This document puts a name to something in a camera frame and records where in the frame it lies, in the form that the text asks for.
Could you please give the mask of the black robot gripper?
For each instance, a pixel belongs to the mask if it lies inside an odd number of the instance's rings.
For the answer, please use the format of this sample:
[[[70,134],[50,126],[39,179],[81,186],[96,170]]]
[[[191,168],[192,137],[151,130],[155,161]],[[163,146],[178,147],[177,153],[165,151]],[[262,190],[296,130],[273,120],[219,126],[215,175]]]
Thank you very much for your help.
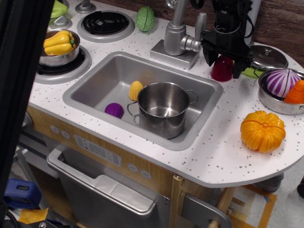
[[[251,23],[249,12],[252,10],[251,0],[213,0],[215,12],[213,31],[201,32],[201,44],[206,63],[209,66],[224,55],[234,60],[233,78],[249,67],[253,52],[245,43],[247,23]]]

